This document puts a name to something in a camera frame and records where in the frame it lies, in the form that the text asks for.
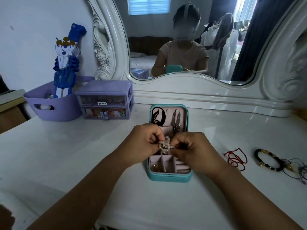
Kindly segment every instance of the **window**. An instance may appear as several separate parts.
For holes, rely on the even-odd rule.
[[[251,20],[257,0],[238,0],[234,11],[234,21]]]
[[[129,15],[168,14],[171,0],[127,0]]]

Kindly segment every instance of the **pink t-shirt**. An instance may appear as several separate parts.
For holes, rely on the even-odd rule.
[[[197,60],[208,57],[207,50],[195,41],[193,41],[192,47],[187,51],[180,49],[176,41],[167,42],[160,50],[167,58],[165,66],[170,64],[181,65],[189,70],[198,70]]]

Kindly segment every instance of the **white tabletop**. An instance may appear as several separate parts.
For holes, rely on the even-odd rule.
[[[148,122],[150,105],[136,104],[127,120],[47,122],[35,117],[0,135],[0,188],[43,213],[111,153],[137,124]],[[241,148],[242,174],[303,228],[307,185],[259,167],[257,148],[307,163],[307,122],[296,116],[189,109],[189,131],[204,132],[220,154]],[[221,192],[205,176],[188,183],[153,182],[144,163],[127,169],[99,220],[122,230],[233,229]]]

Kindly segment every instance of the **mirror frame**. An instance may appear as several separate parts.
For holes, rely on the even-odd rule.
[[[297,43],[307,27],[307,0],[296,0],[289,7],[259,55],[254,79],[245,85],[230,85],[185,72],[151,80],[135,79],[130,74],[129,45],[115,2],[88,3],[93,11],[94,51],[99,62],[95,79],[133,81],[135,103],[180,103],[190,108],[286,117],[292,112],[291,100],[303,90],[299,72],[307,64],[297,64],[295,59],[307,57],[307,48],[301,49],[307,41]]]

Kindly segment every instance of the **jewelry box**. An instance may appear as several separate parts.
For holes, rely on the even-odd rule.
[[[182,104],[154,104],[149,111],[149,122],[157,124],[171,139],[178,131],[188,131],[189,111]],[[165,147],[160,146],[161,150],[147,159],[148,177],[153,181],[188,182],[193,173],[190,167],[165,152],[170,149],[169,144],[159,143]]]
[[[85,119],[130,119],[134,105],[132,81],[91,81],[75,94]]]

